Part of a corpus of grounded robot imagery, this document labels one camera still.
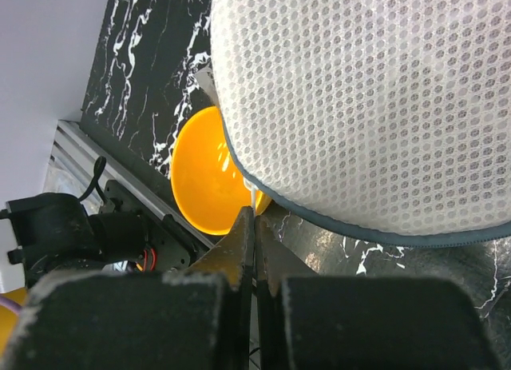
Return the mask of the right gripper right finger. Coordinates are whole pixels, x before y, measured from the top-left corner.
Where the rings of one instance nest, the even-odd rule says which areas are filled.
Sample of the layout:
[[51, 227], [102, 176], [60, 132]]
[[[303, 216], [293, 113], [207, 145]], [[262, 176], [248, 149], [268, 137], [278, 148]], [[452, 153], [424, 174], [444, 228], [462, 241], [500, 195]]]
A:
[[255, 219], [264, 369], [498, 369], [471, 299], [434, 277], [314, 273]]

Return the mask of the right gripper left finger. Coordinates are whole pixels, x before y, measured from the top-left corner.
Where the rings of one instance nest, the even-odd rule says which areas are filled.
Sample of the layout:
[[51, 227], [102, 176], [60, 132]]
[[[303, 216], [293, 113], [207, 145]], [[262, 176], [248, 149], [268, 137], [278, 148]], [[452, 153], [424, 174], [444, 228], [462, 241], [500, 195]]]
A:
[[44, 276], [1, 357], [4, 369], [246, 369], [254, 211], [194, 265], [166, 273]]

